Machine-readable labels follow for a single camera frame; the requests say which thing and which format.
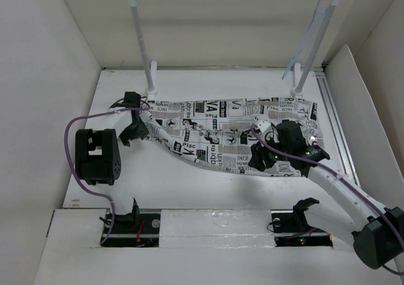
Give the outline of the black white newspaper print trousers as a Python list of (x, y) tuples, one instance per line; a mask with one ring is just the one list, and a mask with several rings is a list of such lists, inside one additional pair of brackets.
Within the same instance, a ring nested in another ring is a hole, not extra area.
[(317, 103), (293, 97), (156, 101), (149, 111), (141, 112), (140, 118), (149, 140), (192, 163), (228, 173), (301, 176), (286, 161), (277, 162), (264, 172), (248, 166), (250, 147), (257, 143), (251, 126), (259, 120), (274, 125), (284, 120), (296, 121), (308, 144), (324, 147)]

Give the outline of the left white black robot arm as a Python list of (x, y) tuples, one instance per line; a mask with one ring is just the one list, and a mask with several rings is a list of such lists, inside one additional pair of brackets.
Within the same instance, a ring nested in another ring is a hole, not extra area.
[(110, 108), (123, 115), (101, 114), (108, 128), (76, 132), (74, 168), (82, 189), (106, 199), (110, 205), (110, 220), (131, 233), (140, 227), (141, 217), (136, 200), (129, 195), (125, 184), (118, 182), (122, 173), (119, 146), (128, 147), (131, 140), (147, 136), (148, 130), (140, 118), (147, 104), (140, 94), (126, 92), (124, 98)]

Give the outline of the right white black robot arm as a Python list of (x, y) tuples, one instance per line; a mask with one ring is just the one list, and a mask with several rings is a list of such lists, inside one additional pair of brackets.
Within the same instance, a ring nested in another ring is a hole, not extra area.
[(375, 200), (339, 171), (319, 145), (310, 145), (300, 124), (284, 120), (274, 125), (260, 120), (251, 126), (257, 143), (251, 146), (249, 166), (265, 171), (280, 161), (322, 188), (346, 213), (342, 218), (323, 208), (314, 198), (294, 205), (292, 223), (301, 231), (318, 227), (351, 245), (359, 259), (371, 269), (384, 268), (397, 276), (402, 272), (387, 266), (403, 254), (403, 210)]

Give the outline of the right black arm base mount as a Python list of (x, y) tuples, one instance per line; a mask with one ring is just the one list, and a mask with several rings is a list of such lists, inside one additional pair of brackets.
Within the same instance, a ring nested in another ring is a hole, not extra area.
[(307, 198), (299, 200), (292, 209), (271, 211), (266, 229), (275, 235), (276, 247), (333, 246), (328, 233), (307, 223), (306, 211), (318, 203), (314, 198)]

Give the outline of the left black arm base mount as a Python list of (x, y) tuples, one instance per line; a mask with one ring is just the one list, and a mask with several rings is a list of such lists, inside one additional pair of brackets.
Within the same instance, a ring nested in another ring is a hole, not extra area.
[(136, 200), (132, 212), (100, 217), (104, 224), (100, 245), (109, 248), (155, 248), (159, 246), (161, 210), (140, 209)]

